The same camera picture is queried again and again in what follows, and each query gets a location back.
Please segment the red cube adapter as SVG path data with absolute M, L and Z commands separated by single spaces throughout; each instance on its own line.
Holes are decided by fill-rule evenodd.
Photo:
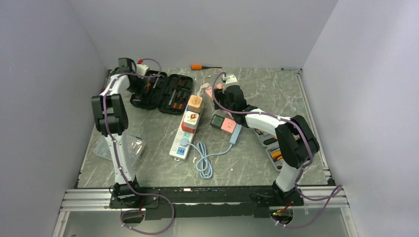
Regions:
M 182 122 L 181 124 L 181 129 L 184 132 L 188 132 L 188 133 L 192 133 L 194 134 L 197 128 L 197 124 L 196 123 L 186 123 L 186 122 Z

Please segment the white power strip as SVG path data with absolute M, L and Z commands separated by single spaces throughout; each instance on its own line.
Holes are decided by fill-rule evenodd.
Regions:
M 185 115 L 186 111 L 188 111 L 187 110 L 187 104 L 188 104 L 188 102 L 186 103 L 184 114 L 182 116 L 181 122 L 178 126 L 178 129 L 177 129 L 177 132 L 176 132 L 176 135 L 175 135 L 175 138 L 174 138 L 174 141 L 173 141 L 171 149 L 169 151 L 169 155 L 175 161 L 181 161 L 181 160 L 186 160 L 187 159 L 188 153 L 189 153 L 190 148 L 191 148 L 190 143 L 192 143 L 193 138 L 194 138 L 194 136 L 196 134 L 196 131 L 197 131 L 197 128 L 198 128 L 198 127 L 196 128 L 196 131 L 195 131 L 194 134 L 184 132 L 181 129 L 181 124 L 182 124 L 184 115 Z M 199 113 L 199 115 L 200 115 L 199 121 L 202 117 L 202 113 L 203 113 L 203 108 L 202 108 L 201 113 Z

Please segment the pink cube socket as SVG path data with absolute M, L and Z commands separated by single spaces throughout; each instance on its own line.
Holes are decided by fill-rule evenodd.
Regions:
M 230 118 L 225 118 L 220 129 L 226 133 L 232 134 L 236 125 L 237 124 L 234 120 Z

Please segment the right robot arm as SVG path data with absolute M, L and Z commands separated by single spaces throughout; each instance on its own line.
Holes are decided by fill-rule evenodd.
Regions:
M 213 102 L 216 110 L 229 112 L 237 124 L 276 137 L 283 166 L 273 183 L 272 198 L 278 205 L 286 204 L 296 190 L 302 170 L 320 150 L 318 140 L 305 118 L 300 115 L 282 117 L 252 106 L 247 103 L 238 85 L 214 89 Z

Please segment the dark green cube adapter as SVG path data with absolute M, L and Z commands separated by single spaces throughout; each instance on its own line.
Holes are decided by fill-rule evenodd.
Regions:
M 225 117 L 219 116 L 219 115 L 213 115 L 210 120 L 210 125 L 213 128 L 221 129 L 223 123 L 224 123 Z

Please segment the light blue power strip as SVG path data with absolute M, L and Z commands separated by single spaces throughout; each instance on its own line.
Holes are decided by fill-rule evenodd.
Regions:
M 233 132 L 231 134 L 231 138 L 230 138 L 229 144 L 231 144 L 231 145 L 235 145 L 236 144 L 236 142 L 238 140 L 238 137 L 239 137 L 239 134 L 241 132 L 241 129 L 242 129 L 242 126 L 239 125 L 239 124 L 235 126 L 235 128 L 234 128 L 234 130 L 233 130 Z

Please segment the white cube adapter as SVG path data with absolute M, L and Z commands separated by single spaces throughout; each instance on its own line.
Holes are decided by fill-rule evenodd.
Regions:
M 193 111 L 186 111 L 182 122 L 185 127 L 190 129 L 196 129 L 198 126 L 199 118 L 199 113 Z

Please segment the clear plastic screw box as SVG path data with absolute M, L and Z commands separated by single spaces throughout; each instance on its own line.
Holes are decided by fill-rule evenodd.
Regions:
M 145 149 L 145 143 L 138 136 L 127 135 L 126 144 L 129 161 L 131 165 L 134 166 Z M 93 153 L 101 158 L 112 161 L 109 146 L 103 136 L 101 136 L 93 146 Z

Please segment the orange handled screwdriver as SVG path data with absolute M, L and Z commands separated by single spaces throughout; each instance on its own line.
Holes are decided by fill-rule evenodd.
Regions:
M 222 67 L 211 67 L 211 66 L 204 66 L 204 65 L 191 65 L 190 69 L 192 71 L 200 71 L 200 70 L 206 70 L 206 69 L 222 69 Z

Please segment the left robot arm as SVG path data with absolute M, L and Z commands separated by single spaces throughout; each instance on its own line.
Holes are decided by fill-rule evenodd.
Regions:
M 119 58 L 117 69 L 108 77 L 108 84 L 99 95 L 91 98 L 95 127 L 105 138 L 111 153 L 115 173 L 112 197 L 122 199 L 129 207 L 141 203 L 142 193 L 128 153 L 128 116 L 122 92 L 142 82 L 148 71 L 146 65 L 138 67 L 130 58 Z

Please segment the pink power strip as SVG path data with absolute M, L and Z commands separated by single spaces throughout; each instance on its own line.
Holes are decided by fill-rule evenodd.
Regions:
M 223 89 L 223 85 L 221 83 L 215 86 L 216 89 Z M 205 93 L 210 99 L 213 99 L 213 88 L 209 83 L 205 83 L 201 85 L 199 94 Z

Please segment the aluminium rail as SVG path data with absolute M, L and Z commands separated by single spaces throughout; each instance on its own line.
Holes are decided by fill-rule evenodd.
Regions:
M 327 191 L 332 191 L 334 186 L 318 186 L 318 187 L 302 187 L 302 192 L 305 195 L 325 195 Z M 111 197 L 108 189 L 68 189 L 64 194 L 64 198 L 61 203 L 60 211 L 121 211 L 129 209 L 137 209 L 136 207 L 126 207 L 126 205 L 114 206 L 111 205 L 111 201 L 114 201 Z M 146 208 L 156 208 L 158 204 L 157 200 L 151 197 L 151 201 L 142 205 L 142 210 Z M 326 203 L 326 200 L 312 201 L 303 198 L 304 204 L 297 206 L 292 203 L 293 209 L 317 209 L 322 208 Z M 183 206 L 198 206 L 202 205 L 213 205 L 222 206 L 226 205 L 239 205 L 245 203 L 240 202 L 174 202 L 173 205 Z M 349 208 L 349 203 L 344 190 L 341 190 L 339 194 L 331 198 L 326 208 Z

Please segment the grey tool case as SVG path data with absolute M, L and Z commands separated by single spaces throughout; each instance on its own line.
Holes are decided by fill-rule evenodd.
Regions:
M 282 152 L 279 148 L 277 138 L 259 129 L 254 129 L 254 132 L 257 138 L 259 139 L 261 145 L 265 148 L 267 156 L 271 161 L 272 165 L 274 166 L 275 170 L 277 172 L 280 172 L 283 167 L 284 160 Z

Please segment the black tool case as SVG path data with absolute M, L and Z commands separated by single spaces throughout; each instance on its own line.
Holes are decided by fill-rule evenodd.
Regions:
M 155 74 L 157 71 L 148 72 L 154 79 L 144 98 L 132 94 L 130 103 L 140 109 L 158 109 L 161 113 L 170 115 L 183 114 L 193 92 L 193 79 L 179 74 L 168 75 L 165 72 L 161 72 L 157 77 Z

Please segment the black base bar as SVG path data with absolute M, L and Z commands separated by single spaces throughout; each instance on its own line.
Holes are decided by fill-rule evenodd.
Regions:
M 280 194 L 272 186 L 143 187 L 144 196 L 127 188 L 111 193 L 111 210 L 141 209 L 146 220 L 190 217 L 252 216 L 268 218 L 271 212 L 304 205 L 296 191 Z

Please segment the wooden beige cube adapter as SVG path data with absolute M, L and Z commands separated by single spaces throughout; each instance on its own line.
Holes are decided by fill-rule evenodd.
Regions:
M 203 108 L 203 98 L 198 95 L 191 95 L 188 100 L 187 110 L 199 114 L 201 113 L 202 108 Z

